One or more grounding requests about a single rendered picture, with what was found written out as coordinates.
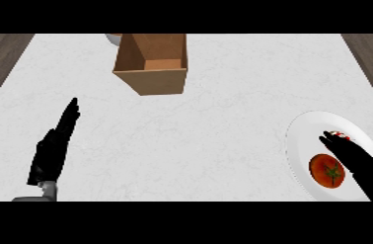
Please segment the small red and white food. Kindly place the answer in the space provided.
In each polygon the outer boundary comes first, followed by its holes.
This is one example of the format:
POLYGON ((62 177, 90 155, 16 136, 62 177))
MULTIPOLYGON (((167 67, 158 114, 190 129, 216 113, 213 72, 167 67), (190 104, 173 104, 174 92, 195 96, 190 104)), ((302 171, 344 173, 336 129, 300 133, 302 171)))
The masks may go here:
POLYGON ((345 133, 342 133, 341 131, 333 130, 329 133, 331 133, 331 135, 336 135, 338 137, 341 137, 341 138, 344 138, 347 140, 351 140, 350 136, 345 133))

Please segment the open brown cardboard box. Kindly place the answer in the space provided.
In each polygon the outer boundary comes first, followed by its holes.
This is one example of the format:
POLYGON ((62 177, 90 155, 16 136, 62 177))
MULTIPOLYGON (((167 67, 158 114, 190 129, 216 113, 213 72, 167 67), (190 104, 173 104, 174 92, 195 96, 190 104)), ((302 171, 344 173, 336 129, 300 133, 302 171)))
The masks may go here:
POLYGON ((187 35, 124 34, 112 73, 140 96, 185 92, 187 35))

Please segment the white round plate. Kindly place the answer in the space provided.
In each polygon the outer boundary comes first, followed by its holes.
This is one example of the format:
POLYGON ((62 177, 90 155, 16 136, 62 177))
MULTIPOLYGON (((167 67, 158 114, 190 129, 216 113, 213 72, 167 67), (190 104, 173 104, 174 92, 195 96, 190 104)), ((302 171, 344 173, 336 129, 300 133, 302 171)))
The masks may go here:
POLYGON ((350 171, 345 171, 344 182, 336 189, 323 187, 311 177, 311 158, 319 154, 333 156, 319 141, 325 131, 344 133, 373 156, 373 138, 348 119, 329 112, 307 112, 292 121, 286 135, 286 152, 295 178, 317 201, 369 202, 350 171))

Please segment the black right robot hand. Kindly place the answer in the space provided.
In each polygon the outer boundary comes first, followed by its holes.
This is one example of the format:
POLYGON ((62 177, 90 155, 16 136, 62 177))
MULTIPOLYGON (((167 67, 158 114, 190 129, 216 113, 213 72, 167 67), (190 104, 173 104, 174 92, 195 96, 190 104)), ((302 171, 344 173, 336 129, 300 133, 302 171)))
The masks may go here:
POLYGON ((359 144, 328 131, 319 140, 353 174, 360 189, 373 202, 373 157, 359 144))

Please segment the red tomato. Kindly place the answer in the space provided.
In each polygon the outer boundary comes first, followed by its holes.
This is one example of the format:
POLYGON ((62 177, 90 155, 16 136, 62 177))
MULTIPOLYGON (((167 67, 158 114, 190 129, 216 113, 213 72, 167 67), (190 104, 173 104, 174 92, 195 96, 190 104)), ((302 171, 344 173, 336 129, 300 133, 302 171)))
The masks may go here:
POLYGON ((328 154, 317 154, 310 161, 310 172, 314 181, 326 188, 336 189, 345 179, 339 161, 328 154))

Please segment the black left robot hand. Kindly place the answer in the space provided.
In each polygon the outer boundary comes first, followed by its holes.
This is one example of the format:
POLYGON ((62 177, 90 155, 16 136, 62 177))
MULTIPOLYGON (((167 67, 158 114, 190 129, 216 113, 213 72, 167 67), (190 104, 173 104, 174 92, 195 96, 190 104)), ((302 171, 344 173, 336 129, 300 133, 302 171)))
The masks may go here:
POLYGON ((67 148, 80 117, 77 99, 72 99, 62 112, 58 127, 52 128, 37 144, 27 184, 37 186, 44 181, 55 182, 62 174, 67 148))

